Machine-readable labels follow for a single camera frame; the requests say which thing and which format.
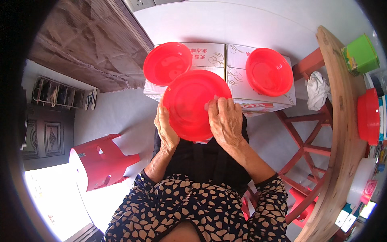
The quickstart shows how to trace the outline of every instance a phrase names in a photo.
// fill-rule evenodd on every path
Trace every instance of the shoe rack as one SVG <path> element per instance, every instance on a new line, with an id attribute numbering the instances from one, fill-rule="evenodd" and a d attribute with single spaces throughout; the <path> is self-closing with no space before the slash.
<path id="1" fill-rule="evenodd" d="M 57 105 L 66 109 L 81 108 L 83 95 L 84 90 L 39 76 L 32 92 L 31 103 L 52 108 Z"/>

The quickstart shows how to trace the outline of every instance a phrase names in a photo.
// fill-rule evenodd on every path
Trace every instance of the flip-flop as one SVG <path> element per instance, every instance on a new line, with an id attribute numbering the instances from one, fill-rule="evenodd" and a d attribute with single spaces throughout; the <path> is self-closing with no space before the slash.
<path id="1" fill-rule="evenodd" d="M 90 100 L 91 100 L 92 92 L 86 97 L 86 103 L 85 103 L 85 110 L 87 110 L 90 106 Z"/>
<path id="2" fill-rule="evenodd" d="M 96 106 L 97 89 L 94 89 L 91 95 L 91 110 L 94 110 Z"/>

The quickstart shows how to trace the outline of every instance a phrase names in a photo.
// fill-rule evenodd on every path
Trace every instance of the white cardboard box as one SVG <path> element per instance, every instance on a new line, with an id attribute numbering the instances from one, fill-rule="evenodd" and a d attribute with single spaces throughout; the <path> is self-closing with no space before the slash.
<path id="1" fill-rule="evenodd" d="M 218 76 L 220 76 L 224 80 L 224 68 L 220 67 L 199 67 L 192 66 L 190 70 L 209 70 Z M 145 80 L 144 91 L 143 94 L 156 100 L 160 101 L 167 87 L 160 87 L 150 83 L 148 80 Z"/>
<path id="2" fill-rule="evenodd" d="M 250 112 L 250 111 L 242 111 L 242 113 L 246 116 L 246 118 L 251 118 L 251 117 L 255 117 L 255 116 L 258 116 L 258 115 L 261 115 L 261 114 L 265 114 L 265 112 Z"/>
<path id="3" fill-rule="evenodd" d="M 182 43 L 192 54 L 192 66 L 224 67 L 225 44 Z"/>
<path id="4" fill-rule="evenodd" d="M 252 47 L 227 44 L 226 82 L 231 90 L 234 102 L 239 103 L 243 110 L 274 112 L 296 105 L 294 83 L 284 95 L 269 97 L 254 91 L 247 81 L 245 65 Z M 284 56 L 291 66 L 290 58 Z"/>

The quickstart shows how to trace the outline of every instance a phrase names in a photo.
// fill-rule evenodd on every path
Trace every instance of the red plastic bowl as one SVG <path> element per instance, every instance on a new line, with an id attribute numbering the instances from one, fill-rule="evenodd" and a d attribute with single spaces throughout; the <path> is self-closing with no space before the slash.
<path id="1" fill-rule="evenodd" d="M 368 89 L 358 98 L 357 119 L 359 137 L 369 145 L 379 141 L 380 114 L 379 102 L 375 88 Z"/>
<path id="2" fill-rule="evenodd" d="M 246 61 L 246 75 L 250 86 L 258 93 L 278 97 L 293 85 L 293 72 L 286 59 L 278 52 L 259 48 Z"/>
<path id="3" fill-rule="evenodd" d="M 176 77 L 190 70 L 190 49 L 178 42 L 168 42 L 154 48 L 144 62 L 145 78 L 156 86 L 168 86 Z"/>
<path id="4" fill-rule="evenodd" d="M 226 82 L 207 70 L 191 70 L 178 76 L 164 93 L 163 106 L 177 135 L 188 141 L 202 141 L 213 136 L 204 105 L 214 96 L 231 98 Z"/>

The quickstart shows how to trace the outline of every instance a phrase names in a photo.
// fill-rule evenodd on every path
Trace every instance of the carved door panel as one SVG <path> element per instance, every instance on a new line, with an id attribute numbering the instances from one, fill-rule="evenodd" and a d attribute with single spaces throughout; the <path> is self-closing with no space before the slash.
<path id="1" fill-rule="evenodd" d="M 74 146 L 74 112 L 30 105 L 26 144 L 22 151 L 25 170 L 68 162 Z"/>

